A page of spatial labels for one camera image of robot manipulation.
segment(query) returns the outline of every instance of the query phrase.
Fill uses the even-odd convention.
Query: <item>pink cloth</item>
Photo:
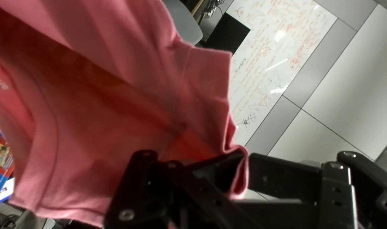
[[[134,151],[186,162],[246,151],[232,143],[229,60],[182,41],[162,0],[0,0],[11,202],[101,226]]]

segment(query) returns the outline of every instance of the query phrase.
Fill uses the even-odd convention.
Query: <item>pink shirt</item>
[[[242,147],[229,62],[182,41],[162,0],[0,0],[11,202],[101,226],[134,151],[193,162]],[[230,194],[246,181],[243,161]]]

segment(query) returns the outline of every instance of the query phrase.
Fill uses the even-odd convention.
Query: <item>pink fabric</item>
[[[182,41],[162,0],[0,0],[11,202],[101,226],[134,151],[186,162],[246,151],[232,143],[229,60]]]

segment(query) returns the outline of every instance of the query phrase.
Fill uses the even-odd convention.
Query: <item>white tile floor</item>
[[[279,10],[289,1],[267,2],[275,3]],[[275,105],[265,105],[270,113],[261,111],[261,115],[255,118],[256,125],[261,123],[257,129],[247,128],[247,146],[251,151],[309,164],[334,160],[340,150],[362,151],[376,158],[387,144],[387,10],[373,0],[317,2],[335,15],[322,11],[321,15],[326,19],[322,20],[322,27],[317,29],[326,31],[318,35],[321,43],[313,46],[313,52],[307,52],[309,54],[294,80],[292,76],[285,77],[288,83],[292,80],[293,82],[284,95],[270,94],[271,100],[279,101]],[[246,58],[246,52],[248,50],[239,53],[241,58]],[[266,99],[261,94],[269,94],[272,80],[279,78],[280,73],[288,73],[285,67],[284,71],[267,76],[256,73],[253,77],[270,78],[256,78],[256,82],[258,80],[270,85],[255,87],[247,94],[244,90],[239,91],[242,100],[236,99],[236,106],[239,101],[239,105],[247,104],[247,109],[252,111],[260,110],[258,102]],[[239,134],[242,120],[237,119]]]

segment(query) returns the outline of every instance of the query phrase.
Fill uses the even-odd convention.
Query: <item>black metal frame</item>
[[[236,151],[186,166],[160,162],[150,150],[135,152],[104,227],[387,227],[387,172],[362,153],[341,151],[321,169],[252,153],[248,188],[280,202],[225,197],[243,156]]]

